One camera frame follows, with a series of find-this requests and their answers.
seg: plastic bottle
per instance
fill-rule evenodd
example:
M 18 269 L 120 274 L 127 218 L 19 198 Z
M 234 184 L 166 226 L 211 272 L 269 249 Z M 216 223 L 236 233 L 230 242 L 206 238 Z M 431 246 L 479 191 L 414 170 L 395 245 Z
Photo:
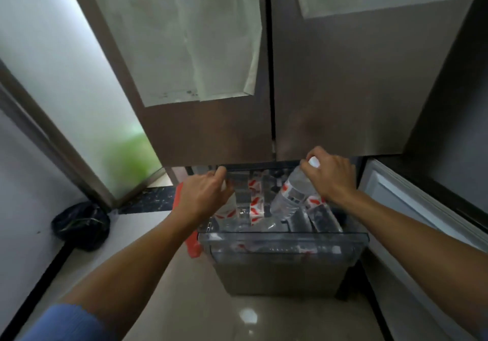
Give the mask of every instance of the plastic bottle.
M 316 157 L 312 157 L 308 163 L 315 168 L 320 166 Z M 271 203 L 271 214 L 278 218 L 290 219 L 308 196 L 316 194 L 312 182 L 300 166 L 297 166 Z
M 225 180 L 222 183 L 222 190 L 225 189 Z M 237 210 L 237 198 L 234 192 L 225 205 L 215 213 L 215 220 L 219 225 L 220 232 L 236 232 L 239 227 L 239 211 Z

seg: bottle cap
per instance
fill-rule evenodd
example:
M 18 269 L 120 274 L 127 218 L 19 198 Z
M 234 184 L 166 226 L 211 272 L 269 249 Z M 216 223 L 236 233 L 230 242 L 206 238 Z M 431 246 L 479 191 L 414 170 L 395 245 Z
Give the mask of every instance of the bottle cap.
M 308 163 L 309 163 L 310 165 L 312 165 L 313 167 L 315 167 L 315 168 L 317 168 L 317 167 L 319 167 L 319 166 L 320 166 L 319 159 L 318 159 L 318 158 L 316 158 L 315 156 L 314 156 L 314 157 L 312 157 L 311 159 L 309 159 L 309 160 L 308 160 Z

